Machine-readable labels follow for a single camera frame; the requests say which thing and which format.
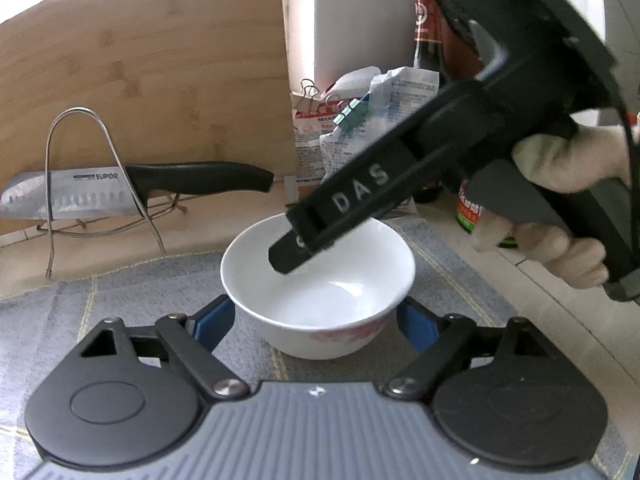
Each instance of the gray ribbed surface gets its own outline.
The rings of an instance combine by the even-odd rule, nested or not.
[[[418,404],[380,396],[369,383],[265,383],[242,402],[217,405],[181,449],[121,473],[79,473],[50,463],[30,480],[602,480],[591,465],[509,474],[441,439]]]

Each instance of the bowl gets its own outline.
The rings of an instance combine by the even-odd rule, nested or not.
[[[281,352],[334,359],[359,350],[383,329],[415,277],[402,237],[369,219],[287,275],[271,267],[269,247],[291,225],[284,214],[240,233],[222,257],[231,300]]]

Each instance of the wooden cutting board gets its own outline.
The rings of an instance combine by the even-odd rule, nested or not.
[[[0,189],[44,169],[72,106],[101,116],[124,162],[295,173],[282,0],[46,0],[0,38]],[[60,123],[52,169],[111,165],[90,118]],[[0,234],[35,223],[0,219]]]

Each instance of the hand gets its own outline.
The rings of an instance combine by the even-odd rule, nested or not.
[[[634,137],[638,138],[637,128]],[[534,135],[521,140],[512,155],[529,181],[560,193],[584,190],[609,177],[630,185],[628,149],[620,126],[580,126],[571,140]],[[514,225],[486,210],[474,228],[472,241],[482,252],[494,249],[507,236],[516,238],[528,259],[541,262],[573,288],[601,285],[609,277],[602,263],[606,252],[600,241],[571,238],[555,226]]]

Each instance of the trigger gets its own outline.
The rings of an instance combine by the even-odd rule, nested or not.
[[[510,160],[499,158],[469,180],[465,197],[514,224],[555,225],[571,234],[560,215]]]

